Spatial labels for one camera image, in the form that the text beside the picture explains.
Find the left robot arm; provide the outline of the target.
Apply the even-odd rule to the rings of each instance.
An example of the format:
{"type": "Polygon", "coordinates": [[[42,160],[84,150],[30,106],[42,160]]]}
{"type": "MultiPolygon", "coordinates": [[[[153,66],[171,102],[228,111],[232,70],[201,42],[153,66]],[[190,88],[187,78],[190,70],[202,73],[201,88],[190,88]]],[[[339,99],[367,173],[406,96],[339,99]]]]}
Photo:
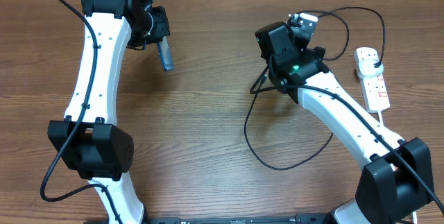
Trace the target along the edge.
{"type": "Polygon", "coordinates": [[[166,71],[173,69],[166,11],[154,0],[81,0],[84,23],[80,69],[70,103],[48,138],[64,162],[99,195],[109,223],[147,223],[148,212],[130,177],[133,138],[117,125],[117,91],[124,53],[155,44],[166,71]]]}

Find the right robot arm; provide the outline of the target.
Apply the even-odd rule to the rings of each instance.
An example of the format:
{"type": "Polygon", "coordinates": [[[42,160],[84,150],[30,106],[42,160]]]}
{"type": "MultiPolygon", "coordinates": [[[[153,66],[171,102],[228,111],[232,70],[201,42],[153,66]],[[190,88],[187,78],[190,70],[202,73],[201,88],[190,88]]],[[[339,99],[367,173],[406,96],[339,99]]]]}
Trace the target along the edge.
{"type": "Polygon", "coordinates": [[[427,145],[419,138],[405,141],[369,115],[323,62],[325,49],[308,48],[311,35],[304,21],[279,21],[255,32],[273,89],[317,116],[361,169],[355,197],[317,220],[397,223],[430,202],[441,206],[427,145]]]}

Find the blue Samsung Galaxy smartphone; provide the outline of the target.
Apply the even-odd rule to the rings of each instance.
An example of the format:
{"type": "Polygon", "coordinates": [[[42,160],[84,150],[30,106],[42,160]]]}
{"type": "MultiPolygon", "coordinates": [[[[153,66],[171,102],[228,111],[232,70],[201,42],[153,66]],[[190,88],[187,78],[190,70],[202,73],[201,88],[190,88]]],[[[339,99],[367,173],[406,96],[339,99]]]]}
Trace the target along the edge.
{"type": "Polygon", "coordinates": [[[168,39],[166,36],[157,43],[158,54],[164,71],[171,71],[174,69],[173,58],[171,56],[168,39]]]}

